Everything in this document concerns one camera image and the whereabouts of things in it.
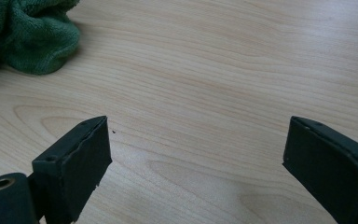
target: green towel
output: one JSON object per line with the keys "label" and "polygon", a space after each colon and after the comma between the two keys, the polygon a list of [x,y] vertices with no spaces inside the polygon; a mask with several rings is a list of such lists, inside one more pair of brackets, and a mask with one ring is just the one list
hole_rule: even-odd
{"label": "green towel", "polygon": [[77,47],[66,12],[78,1],[0,0],[0,59],[30,74],[60,69]]}

